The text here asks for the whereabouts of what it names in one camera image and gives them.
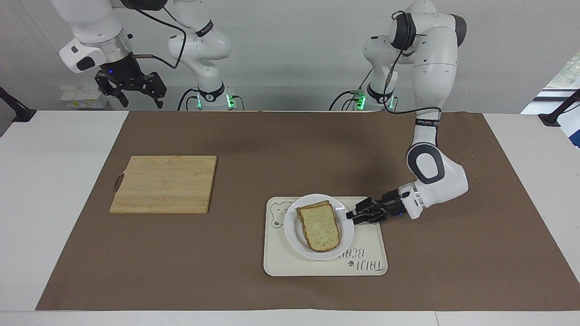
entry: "bread crust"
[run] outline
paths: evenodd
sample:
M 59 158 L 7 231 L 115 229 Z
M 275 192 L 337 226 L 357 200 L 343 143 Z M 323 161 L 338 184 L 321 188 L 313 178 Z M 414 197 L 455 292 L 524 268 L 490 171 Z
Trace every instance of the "bread crust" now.
M 306 234 L 306 226 L 304 226 L 304 217 L 302 216 L 302 212 L 300 211 L 301 209 L 307 209 L 307 208 L 316 208 L 316 207 L 320 207 L 320 206 L 330 206 L 332 209 L 332 216 L 333 221 L 334 221 L 334 226 L 336 227 L 336 231 L 338 232 L 338 243 L 336 244 L 336 246 L 327 249 L 327 250 L 316 250 L 314 248 L 312 248 L 312 245 L 310 244 L 310 239 L 308 238 L 308 235 Z M 306 205 L 306 206 L 302 206 L 302 207 L 298 207 L 296 208 L 296 213 L 298 213 L 298 218 L 300 219 L 300 224 L 302 225 L 302 234 L 304 235 L 304 238 L 306 239 L 306 243 L 308 244 L 308 247 L 316 252 L 328 252 L 330 250 L 335 249 L 336 247 L 338 247 L 340 245 L 340 229 L 338 228 L 338 224 L 336 222 L 336 214 L 334 213 L 334 207 L 332 207 L 332 205 L 330 204 L 330 201 L 325 200 L 325 201 L 321 201 L 321 202 L 317 202 L 314 204 L 310 204 L 310 205 Z

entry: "white tray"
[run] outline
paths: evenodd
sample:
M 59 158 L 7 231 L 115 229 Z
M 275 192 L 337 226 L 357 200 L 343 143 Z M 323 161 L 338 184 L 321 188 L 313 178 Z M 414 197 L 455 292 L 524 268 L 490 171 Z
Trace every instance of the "white tray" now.
M 366 197 L 336 197 L 348 210 Z M 273 197 L 266 204 L 264 271 L 271 276 L 378 276 L 387 272 L 387 256 L 378 224 L 354 227 L 350 247 L 331 260 L 316 261 L 297 253 L 284 234 L 284 216 L 298 197 Z

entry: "toast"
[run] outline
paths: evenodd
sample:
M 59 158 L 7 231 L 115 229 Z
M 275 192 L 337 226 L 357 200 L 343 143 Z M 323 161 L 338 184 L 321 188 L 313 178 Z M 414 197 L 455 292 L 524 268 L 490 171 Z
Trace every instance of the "toast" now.
M 340 244 L 340 231 L 336 224 L 334 208 L 328 200 L 296 209 L 302 233 L 308 247 L 317 252 L 333 250 Z

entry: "table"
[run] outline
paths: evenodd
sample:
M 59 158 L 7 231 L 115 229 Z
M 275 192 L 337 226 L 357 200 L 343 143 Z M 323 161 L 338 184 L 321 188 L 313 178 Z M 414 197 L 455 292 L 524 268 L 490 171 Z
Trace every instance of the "table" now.
M 0 324 L 575 325 L 567 312 L 123 311 L 34 312 L 127 112 L 40 111 L 0 139 Z M 580 276 L 580 152 L 535 116 L 486 114 L 574 274 Z

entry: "blue object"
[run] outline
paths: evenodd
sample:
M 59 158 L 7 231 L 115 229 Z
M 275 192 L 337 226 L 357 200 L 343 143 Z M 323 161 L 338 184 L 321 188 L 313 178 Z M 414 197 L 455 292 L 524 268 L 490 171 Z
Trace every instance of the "blue object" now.
M 570 136 L 570 140 L 572 141 L 572 144 L 580 148 L 580 129 Z

